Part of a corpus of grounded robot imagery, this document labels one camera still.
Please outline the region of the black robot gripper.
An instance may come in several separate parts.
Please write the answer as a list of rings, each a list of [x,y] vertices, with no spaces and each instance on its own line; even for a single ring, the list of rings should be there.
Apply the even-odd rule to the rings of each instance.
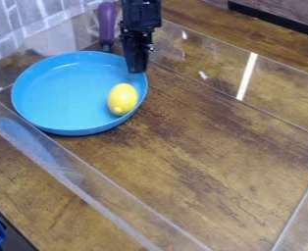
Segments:
[[[154,51],[154,30],[162,26],[162,0],[120,0],[120,41],[129,73],[143,73]]]

